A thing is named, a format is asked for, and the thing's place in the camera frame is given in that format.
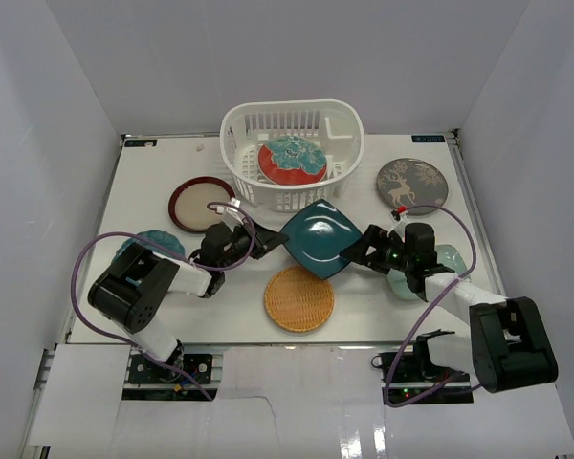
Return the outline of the dark teal square plate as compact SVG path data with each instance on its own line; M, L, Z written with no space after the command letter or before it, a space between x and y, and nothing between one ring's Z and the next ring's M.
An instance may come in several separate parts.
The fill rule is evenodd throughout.
M324 199L299 211L280 232L288 236L286 251L319 279L329 279L346 268L350 262L340 252L363 235L346 215Z

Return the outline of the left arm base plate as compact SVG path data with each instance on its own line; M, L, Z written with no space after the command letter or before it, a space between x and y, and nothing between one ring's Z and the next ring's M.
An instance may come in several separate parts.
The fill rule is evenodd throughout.
M171 363L186 371L200 384L211 381L212 354L184 354ZM189 383L184 376L149 361L140 354L131 357L126 381L130 384Z

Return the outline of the red and teal round plate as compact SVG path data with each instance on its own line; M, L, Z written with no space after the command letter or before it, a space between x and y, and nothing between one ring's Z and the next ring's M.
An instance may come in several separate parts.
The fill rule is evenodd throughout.
M315 143L299 136L282 136L265 142L257 153L262 175L280 186L311 185L326 175L328 162Z

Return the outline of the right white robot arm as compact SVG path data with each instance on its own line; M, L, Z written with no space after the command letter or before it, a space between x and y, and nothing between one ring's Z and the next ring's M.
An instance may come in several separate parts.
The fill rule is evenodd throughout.
M430 225L410 223L402 234L371 225L341 256L377 273L403 273L407 287L430 310L441 307L468 325L464 334L408 333L413 371L420 379L435 381L448 369L472 375L486 391L498 393L559 377L535 301L485 291L441 264Z

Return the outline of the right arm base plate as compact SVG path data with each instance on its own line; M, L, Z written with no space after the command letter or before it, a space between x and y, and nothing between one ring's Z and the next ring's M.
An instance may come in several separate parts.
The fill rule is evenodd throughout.
M385 352L377 354L370 361L371 366L382 373L382 384L386 383L386 377L395 356L396 354L393 352ZM429 388L452 378L456 374L456 371L444 367L439 367L425 374L420 369L415 357L411 353L406 353L398 362L391 385L398 386L401 384Z

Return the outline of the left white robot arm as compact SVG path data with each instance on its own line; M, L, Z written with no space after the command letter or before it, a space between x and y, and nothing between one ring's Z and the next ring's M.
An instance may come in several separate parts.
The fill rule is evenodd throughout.
M225 272L247 259L260 259L286 244L289 236L257 223L230 228L214 224L205 231L198 250L188 260L159 253L160 246L142 238L129 245L92 284L88 303L116 323L150 360L161 381L177 379L183 358L177 340L156 318L169 293L209 298L225 282Z

